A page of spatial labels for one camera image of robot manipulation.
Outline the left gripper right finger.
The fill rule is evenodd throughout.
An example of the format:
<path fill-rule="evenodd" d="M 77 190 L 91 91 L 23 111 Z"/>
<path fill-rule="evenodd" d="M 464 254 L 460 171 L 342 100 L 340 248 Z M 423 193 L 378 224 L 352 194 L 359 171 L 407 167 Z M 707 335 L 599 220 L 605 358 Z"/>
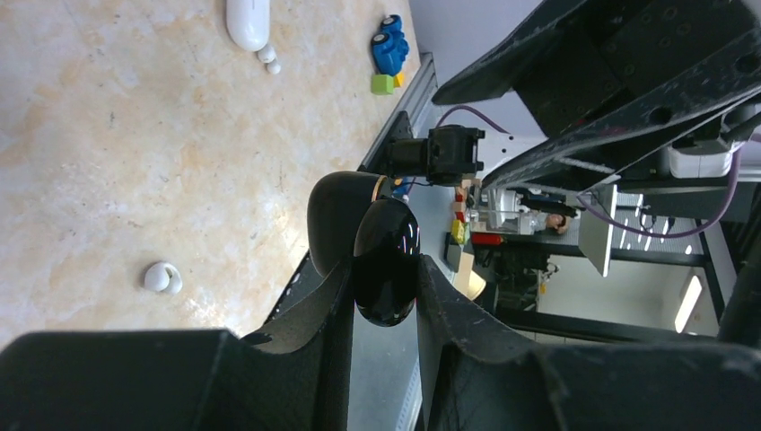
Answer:
<path fill-rule="evenodd" d="M 760 354 L 716 342 L 548 345 L 417 270 L 429 430 L 757 430 Z"/>

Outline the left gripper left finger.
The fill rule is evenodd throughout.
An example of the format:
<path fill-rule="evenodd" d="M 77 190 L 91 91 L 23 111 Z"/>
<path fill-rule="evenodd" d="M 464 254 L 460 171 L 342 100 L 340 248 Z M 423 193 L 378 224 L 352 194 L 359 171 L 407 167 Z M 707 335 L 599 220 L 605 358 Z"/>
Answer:
<path fill-rule="evenodd" d="M 1 354 L 4 430 L 343 430 L 354 306 L 341 262 L 240 338 L 224 329 L 34 332 Z"/>

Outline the black charging case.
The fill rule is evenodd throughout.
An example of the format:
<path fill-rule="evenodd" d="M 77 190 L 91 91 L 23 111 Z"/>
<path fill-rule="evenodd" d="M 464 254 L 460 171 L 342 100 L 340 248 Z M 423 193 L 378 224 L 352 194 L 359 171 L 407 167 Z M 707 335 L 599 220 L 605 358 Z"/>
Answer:
<path fill-rule="evenodd" d="M 307 207 L 313 265 L 326 277 L 343 260 L 360 314 L 379 327 L 412 311 L 421 258 L 421 230 L 393 182 L 369 172 L 333 172 L 311 191 Z"/>

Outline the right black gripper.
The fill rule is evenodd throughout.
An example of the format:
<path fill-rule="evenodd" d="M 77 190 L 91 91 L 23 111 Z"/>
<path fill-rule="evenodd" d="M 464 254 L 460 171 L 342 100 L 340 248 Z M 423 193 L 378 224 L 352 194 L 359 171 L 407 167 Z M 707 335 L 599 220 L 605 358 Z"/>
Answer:
<path fill-rule="evenodd" d="M 487 189 L 585 191 L 759 94 L 755 6 L 543 1 L 504 40 L 440 85 L 433 103 L 486 101 L 515 90 L 548 137 L 597 119 L 483 180 Z"/>

